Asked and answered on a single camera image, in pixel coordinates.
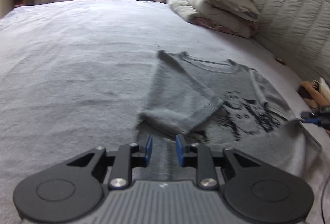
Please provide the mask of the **grey quilted headboard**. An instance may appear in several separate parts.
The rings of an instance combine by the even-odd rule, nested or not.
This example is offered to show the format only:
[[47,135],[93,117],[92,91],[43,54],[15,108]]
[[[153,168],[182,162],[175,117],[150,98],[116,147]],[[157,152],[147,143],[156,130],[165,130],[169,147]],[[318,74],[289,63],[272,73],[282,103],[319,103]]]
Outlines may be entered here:
[[329,0],[253,0],[261,14],[254,39],[302,80],[329,81]]

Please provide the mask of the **light grey bed sheet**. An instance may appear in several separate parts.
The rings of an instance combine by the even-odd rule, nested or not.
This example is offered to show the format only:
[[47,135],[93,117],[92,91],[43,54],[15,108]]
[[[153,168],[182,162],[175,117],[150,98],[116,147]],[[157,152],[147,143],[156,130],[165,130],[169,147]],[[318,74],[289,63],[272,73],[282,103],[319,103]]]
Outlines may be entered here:
[[19,7],[1,19],[1,223],[27,176],[93,147],[134,140],[157,52],[256,69],[295,115],[299,77],[250,39],[185,22],[158,2],[85,0]]

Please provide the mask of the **folded white floral quilt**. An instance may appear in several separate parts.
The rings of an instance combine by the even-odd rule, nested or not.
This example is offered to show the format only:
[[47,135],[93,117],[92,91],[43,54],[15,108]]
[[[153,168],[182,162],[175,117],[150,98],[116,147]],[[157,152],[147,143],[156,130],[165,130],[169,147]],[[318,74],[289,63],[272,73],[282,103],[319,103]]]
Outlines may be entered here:
[[185,21],[246,39],[258,32],[261,14],[253,0],[167,0]]

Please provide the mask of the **grey knitted cat sweater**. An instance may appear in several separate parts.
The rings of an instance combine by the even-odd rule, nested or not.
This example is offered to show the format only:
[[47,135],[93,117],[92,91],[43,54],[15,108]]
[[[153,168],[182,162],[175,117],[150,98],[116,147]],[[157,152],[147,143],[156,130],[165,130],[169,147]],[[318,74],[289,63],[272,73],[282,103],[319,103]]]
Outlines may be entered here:
[[154,139],[153,178],[192,175],[178,168],[176,135],[213,150],[236,148],[298,177],[322,150],[257,70],[232,60],[210,62],[160,51],[137,123],[138,141]]

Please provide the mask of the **brown yellow small cloth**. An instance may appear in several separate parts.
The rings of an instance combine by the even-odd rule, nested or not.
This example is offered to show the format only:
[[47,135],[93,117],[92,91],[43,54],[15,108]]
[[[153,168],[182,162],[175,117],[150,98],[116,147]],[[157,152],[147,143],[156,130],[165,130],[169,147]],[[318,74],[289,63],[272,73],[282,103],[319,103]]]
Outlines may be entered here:
[[280,58],[274,58],[276,62],[280,63],[283,66],[287,66],[286,62],[284,62],[284,60],[280,59]]

